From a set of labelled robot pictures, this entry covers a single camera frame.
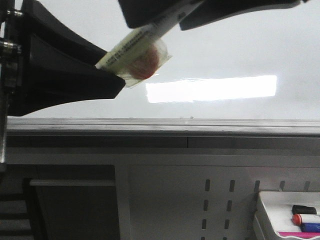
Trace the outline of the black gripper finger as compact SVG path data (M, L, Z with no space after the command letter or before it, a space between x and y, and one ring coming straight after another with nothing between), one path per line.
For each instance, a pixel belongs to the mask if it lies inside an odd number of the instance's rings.
M183 31L198 28L233 16L265 10L289 9L300 0L120 0L129 28L135 29L161 17L185 13L178 20Z

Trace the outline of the black metal gripper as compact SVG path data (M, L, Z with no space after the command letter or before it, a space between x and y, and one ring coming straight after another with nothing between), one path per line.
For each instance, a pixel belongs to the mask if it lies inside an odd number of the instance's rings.
M6 171L8 115L114 99L125 81L95 67L105 51L79 36L39 1L0 2L0 171Z

